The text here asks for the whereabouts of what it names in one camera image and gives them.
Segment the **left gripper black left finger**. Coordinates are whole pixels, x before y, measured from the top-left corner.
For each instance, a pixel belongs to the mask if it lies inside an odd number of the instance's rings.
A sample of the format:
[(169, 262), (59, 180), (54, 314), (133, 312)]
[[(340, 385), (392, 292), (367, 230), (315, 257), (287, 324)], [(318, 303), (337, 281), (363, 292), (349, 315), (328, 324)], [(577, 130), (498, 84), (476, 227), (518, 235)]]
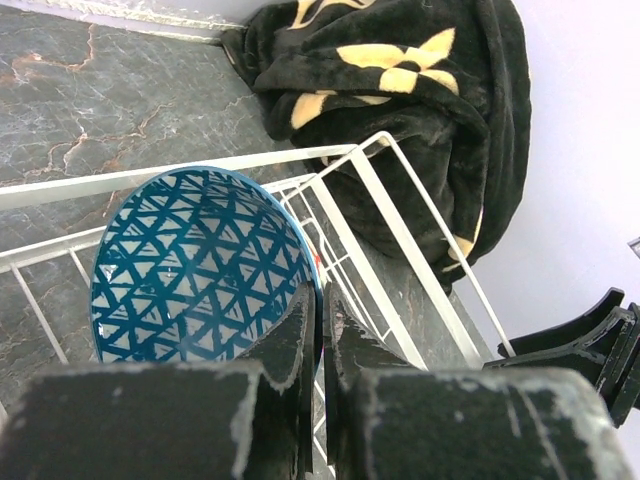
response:
[(87, 364), (34, 379), (1, 430), (5, 479), (302, 479), (313, 468), (316, 299), (227, 362)]

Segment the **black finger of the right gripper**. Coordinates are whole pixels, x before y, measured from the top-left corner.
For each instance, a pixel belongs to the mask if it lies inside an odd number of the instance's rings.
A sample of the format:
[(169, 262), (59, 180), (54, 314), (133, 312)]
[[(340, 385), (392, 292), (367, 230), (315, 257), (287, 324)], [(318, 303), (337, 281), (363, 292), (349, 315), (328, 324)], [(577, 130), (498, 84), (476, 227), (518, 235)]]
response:
[(604, 400), (615, 427), (639, 407), (639, 305), (622, 306), (611, 288), (590, 310), (556, 327), (498, 345), (500, 360), (484, 367), (565, 368), (580, 373)]

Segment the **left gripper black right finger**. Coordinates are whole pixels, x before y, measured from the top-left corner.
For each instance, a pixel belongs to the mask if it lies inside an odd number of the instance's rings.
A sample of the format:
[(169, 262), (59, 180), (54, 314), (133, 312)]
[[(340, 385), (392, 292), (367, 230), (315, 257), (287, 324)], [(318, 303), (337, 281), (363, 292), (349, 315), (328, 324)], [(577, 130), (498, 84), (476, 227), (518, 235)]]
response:
[(327, 457), (340, 479), (629, 479), (604, 402), (568, 369), (429, 372), (324, 297)]

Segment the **white wire dish rack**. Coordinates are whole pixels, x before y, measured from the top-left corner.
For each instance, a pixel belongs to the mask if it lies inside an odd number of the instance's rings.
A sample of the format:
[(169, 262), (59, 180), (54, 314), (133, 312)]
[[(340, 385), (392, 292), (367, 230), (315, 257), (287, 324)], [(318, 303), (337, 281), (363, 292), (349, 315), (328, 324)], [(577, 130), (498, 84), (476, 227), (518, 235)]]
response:
[[(323, 170), (320, 173), (283, 177), (262, 186), (269, 193), (277, 194), (280, 204), (288, 209), (290, 215), (299, 222), (301, 227), (306, 229), (304, 235), (306, 235), (306, 241), (311, 245), (308, 248), (312, 249), (314, 254), (319, 255), (316, 257), (320, 259), (318, 271), (321, 272), (323, 279), (337, 283), (341, 292), (346, 295), (350, 307), (355, 309), (358, 320), (363, 325), (369, 326), (383, 342), (389, 338), (395, 338), (404, 358), (418, 368), (428, 370), (424, 362), (426, 357), (420, 353), (414, 341), (418, 337), (412, 337), (410, 331), (407, 330), (408, 320), (405, 322), (401, 318), (392, 299), (384, 290), (383, 283), (372, 267), (369, 257), (348, 226), (343, 213), (326, 185), (325, 177), (345, 163), (352, 164), (356, 173), (360, 175), (365, 189), (372, 195), (374, 204), (379, 207), (383, 220), (393, 238), (400, 245), (403, 255), (409, 262), (425, 295), (429, 297), (433, 305), (432, 310), (437, 312), (436, 317), (447, 328), (465, 363), (471, 368), (479, 369), (487, 360), (483, 359), (477, 348), (477, 342), (469, 334), (459, 312), (455, 310), (454, 304), (444, 293), (444, 289), (439, 285), (427, 261), (421, 256), (416, 241), (409, 238), (410, 232), (407, 225), (366, 157), (367, 152), (373, 147), (386, 147), (393, 151), (397, 161), (408, 174), (421, 198), (426, 202), (429, 211), (437, 217), (438, 225), (443, 230), (443, 235), (449, 246), (453, 248), (456, 255), (461, 254), (462, 251), (454, 245), (454, 238), (448, 227), (444, 225), (440, 213), (436, 212), (435, 203), (424, 187), (419, 185), (418, 176), (405, 153), (393, 136), (385, 131), (374, 134), (359, 145), (336, 145), (260, 153), (1, 187), (1, 211), (133, 189), (154, 176), (180, 168), (216, 167), (239, 171), (253, 167), (270, 167), (296, 161), (321, 159), (324, 156), (338, 157), (338, 160), (327, 167), (328, 170)], [(31, 290), (18, 275), (19, 269), (68, 255), (73, 259), (88, 285), (90, 276), (81, 265), (76, 252), (97, 245), (105, 229), (105, 226), (96, 227), (1, 252), (1, 274), (12, 271), (16, 280), (19, 283), (22, 282), (21, 288), (24, 295), (47, 332), (54, 349), (60, 350), (58, 343), (56, 343), (57, 339), (54, 341), (54, 335), (50, 331), (46, 317), (37, 305)], [(352, 282), (352, 277), (359, 280), (363, 288), (366, 288), (371, 302), (366, 303), (362, 299)]]

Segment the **blue triangle pattern bowl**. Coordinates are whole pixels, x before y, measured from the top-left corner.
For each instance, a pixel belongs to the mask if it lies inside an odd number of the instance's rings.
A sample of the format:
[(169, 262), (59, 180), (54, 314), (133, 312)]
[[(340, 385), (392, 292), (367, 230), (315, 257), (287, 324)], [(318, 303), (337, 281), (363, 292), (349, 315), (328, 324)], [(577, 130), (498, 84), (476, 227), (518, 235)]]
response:
[(322, 287), (299, 223), (252, 179), (198, 166), (157, 175), (108, 223), (89, 318), (103, 363), (228, 361)]

